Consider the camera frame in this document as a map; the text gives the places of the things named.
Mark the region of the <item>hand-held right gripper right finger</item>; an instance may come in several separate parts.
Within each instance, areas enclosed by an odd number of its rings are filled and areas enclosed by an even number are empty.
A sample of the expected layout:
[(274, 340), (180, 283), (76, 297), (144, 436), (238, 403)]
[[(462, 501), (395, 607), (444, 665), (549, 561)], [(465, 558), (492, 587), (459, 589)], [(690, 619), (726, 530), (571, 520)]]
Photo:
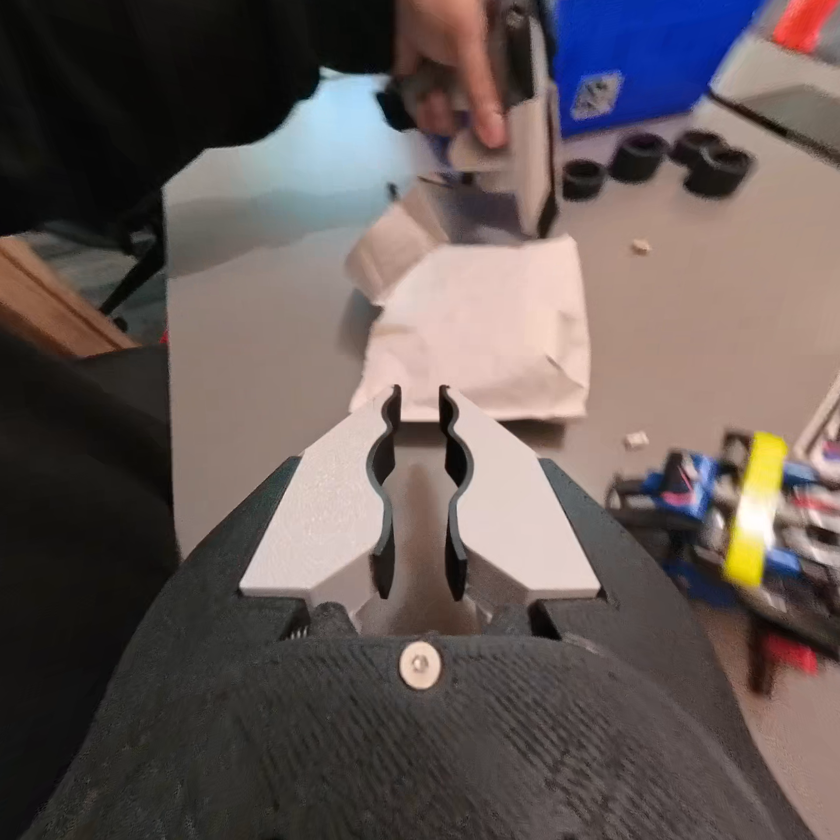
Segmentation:
[(446, 438), (444, 566), (455, 602), (478, 617), (506, 606), (590, 601), (602, 590), (540, 458), (448, 385), (438, 391)]

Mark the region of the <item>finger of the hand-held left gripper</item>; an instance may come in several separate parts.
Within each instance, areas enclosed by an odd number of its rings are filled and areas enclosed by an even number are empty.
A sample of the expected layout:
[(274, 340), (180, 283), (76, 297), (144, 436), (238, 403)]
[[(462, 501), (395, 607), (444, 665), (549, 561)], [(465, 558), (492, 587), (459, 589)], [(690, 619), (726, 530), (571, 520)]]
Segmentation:
[(546, 88), (507, 115), (512, 194), (521, 232), (546, 238), (560, 212), (555, 154), (560, 144), (559, 96)]

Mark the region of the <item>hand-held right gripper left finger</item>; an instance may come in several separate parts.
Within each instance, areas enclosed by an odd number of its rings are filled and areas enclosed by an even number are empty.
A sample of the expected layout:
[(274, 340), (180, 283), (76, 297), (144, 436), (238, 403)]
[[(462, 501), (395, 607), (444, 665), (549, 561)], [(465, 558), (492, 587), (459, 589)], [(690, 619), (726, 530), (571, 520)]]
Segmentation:
[(365, 606), (395, 571), (392, 502), (402, 390), (385, 388), (306, 448), (243, 575), (243, 595)]

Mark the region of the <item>blue plastic bin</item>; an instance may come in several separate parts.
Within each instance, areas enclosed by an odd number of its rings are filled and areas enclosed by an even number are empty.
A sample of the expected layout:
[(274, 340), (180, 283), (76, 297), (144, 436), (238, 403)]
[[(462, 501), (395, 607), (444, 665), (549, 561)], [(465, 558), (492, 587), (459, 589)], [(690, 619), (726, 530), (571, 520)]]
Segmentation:
[(760, 1), (554, 3), (564, 138), (688, 112)]

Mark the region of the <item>blue stickered toy tile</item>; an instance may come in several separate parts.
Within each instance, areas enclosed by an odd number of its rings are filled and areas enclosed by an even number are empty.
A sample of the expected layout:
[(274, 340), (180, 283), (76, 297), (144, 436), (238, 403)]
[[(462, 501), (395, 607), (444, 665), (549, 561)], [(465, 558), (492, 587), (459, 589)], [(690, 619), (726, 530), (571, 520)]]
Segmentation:
[(713, 459), (688, 449), (671, 449), (660, 471), (644, 479), (643, 493), (657, 508), (700, 521), (706, 515), (716, 475)]

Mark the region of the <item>instruction booklet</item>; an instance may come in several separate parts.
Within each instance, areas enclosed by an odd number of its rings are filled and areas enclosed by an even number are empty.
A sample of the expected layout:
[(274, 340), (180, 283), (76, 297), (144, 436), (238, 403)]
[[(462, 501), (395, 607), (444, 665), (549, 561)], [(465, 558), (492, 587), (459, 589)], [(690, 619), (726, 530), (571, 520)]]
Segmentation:
[(587, 415), (592, 346), (578, 245), (546, 239), (469, 242), (468, 210), (501, 196), (416, 178), (345, 260), (374, 307), (349, 412), (385, 388), (402, 417), (431, 423), (450, 386), (501, 422), (561, 423)]

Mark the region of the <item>partly built toy buggy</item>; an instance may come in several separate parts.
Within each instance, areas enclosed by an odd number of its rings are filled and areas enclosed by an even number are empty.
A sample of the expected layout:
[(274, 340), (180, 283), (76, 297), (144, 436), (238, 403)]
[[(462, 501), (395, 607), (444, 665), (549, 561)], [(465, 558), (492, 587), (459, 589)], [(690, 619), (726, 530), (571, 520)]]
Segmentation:
[(767, 433), (727, 431), (705, 456), (717, 469), (700, 521), (643, 493), (664, 463), (615, 476), (605, 507), (683, 595), (748, 618), (749, 688), (771, 697), (783, 670), (814, 676), (822, 660), (838, 662), (838, 479)]

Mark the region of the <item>person's left hand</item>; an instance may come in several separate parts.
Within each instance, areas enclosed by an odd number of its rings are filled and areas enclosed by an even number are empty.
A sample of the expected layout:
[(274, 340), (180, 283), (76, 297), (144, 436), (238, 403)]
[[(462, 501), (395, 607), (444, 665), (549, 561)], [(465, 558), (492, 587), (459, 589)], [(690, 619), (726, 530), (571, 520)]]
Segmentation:
[(488, 50), (487, 5), (479, 1), (397, 1), (392, 76), (414, 74), (424, 61), (452, 69), (469, 104), (471, 126), (489, 149), (507, 129)]

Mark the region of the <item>black toy tire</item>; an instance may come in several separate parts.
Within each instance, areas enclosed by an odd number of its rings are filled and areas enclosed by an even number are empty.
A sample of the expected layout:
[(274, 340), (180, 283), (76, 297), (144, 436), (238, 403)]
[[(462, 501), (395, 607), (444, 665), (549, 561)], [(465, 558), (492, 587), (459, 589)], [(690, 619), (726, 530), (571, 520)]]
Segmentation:
[(591, 200), (599, 194), (607, 177), (603, 164), (589, 159), (567, 161), (562, 169), (562, 195), (570, 202)]
[(713, 152), (726, 147), (723, 138), (714, 132), (689, 129), (673, 142), (668, 156), (672, 162), (691, 169), (700, 161), (704, 151)]
[(669, 142), (657, 133), (636, 132), (624, 136), (608, 167), (609, 176), (624, 184), (651, 180), (669, 151)]
[(754, 156), (730, 146), (708, 145), (689, 168), (684, 189), (693, 195), (722, 199), (731, 196), (751, 172)]

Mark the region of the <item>orange cone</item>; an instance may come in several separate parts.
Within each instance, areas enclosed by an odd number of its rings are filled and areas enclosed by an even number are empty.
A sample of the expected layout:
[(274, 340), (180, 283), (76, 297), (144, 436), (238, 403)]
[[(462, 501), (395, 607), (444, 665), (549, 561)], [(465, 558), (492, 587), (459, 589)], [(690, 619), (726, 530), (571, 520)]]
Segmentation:
[(773, 28), (773, 43), (801, 55), (813, 54), (837, 6), (838, 1), (788, 2)]

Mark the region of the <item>black chair base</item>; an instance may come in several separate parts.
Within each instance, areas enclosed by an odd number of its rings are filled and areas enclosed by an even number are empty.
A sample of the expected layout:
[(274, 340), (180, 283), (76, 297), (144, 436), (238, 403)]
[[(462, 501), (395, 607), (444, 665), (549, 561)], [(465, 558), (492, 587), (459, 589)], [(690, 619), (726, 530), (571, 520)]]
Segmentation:
[(112, 230), (118, 249), (134, 260), (133, 266), (99, 306), (112, 319), (127, 300), (158, 274), (166, 261), (165, 212), (162, 191), (153, 193), (131, 213), (121, 217)]

